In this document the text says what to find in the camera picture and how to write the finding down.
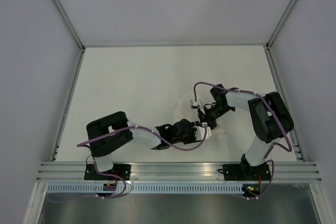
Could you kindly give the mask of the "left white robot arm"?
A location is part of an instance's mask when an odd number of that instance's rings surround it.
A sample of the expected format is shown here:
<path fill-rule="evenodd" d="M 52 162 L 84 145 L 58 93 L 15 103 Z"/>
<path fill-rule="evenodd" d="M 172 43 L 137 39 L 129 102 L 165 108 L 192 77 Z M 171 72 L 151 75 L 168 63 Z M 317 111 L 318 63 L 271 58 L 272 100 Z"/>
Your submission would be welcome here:
<path fill-rule="evenodd" d="M 142 144 L 155 151 L 170 147 L 191 151 L 197 146 L 182 148 L 177 144 L 200 144 L 207 138 L 207 128 L 198 122 L 182 119 L 174 124 L 148 128 L 130 121 L 122 111 L 88 123 L 86 131 L 96 173 L 104 180 L 114 176 L 112 153 L 128 143 Z"/>

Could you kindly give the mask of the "white cloth napkin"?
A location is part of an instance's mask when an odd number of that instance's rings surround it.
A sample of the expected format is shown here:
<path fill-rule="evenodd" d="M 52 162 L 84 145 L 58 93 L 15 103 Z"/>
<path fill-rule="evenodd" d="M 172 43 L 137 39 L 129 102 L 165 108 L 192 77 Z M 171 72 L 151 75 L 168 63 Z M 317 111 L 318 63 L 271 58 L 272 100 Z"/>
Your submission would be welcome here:
<path fill-rule="evenodd" d="M 194 98 L 192 91 L 185 93 L 175 104 L 173 109 L 173 123 L 182 119 L 187 119 L 190 122 L 199 121 L 197 109 L 191 108 L 191 100 Z"/>

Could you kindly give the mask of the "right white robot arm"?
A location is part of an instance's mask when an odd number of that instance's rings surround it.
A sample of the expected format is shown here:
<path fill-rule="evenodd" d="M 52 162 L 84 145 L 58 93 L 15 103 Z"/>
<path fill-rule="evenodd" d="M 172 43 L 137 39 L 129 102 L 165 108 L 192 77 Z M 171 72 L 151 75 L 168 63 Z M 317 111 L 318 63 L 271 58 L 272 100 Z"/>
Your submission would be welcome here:
<path fill-rule="evenodd" d="M 260 166 L 266 163 L 266 158 L 275 146 L 286 152 L 292 152 L 292 144 L 288 133 L 294 128 L 293 119 L 278 92 L 260 95 L 239 88 L 226 89 L 223 85 L 198 82 L 211 86 L 210 93 L 214 104 L 209 108 L 202 105 L 194 91 L 192 107 L 198 111 L 198 118 L 202 123 L 214 129 L 217 119 L 229 111 L 241 109 L 250 113 L 255 138 L 249 150 L 241 157 L 239 172 L 245 179 L 254 178 Z"/>

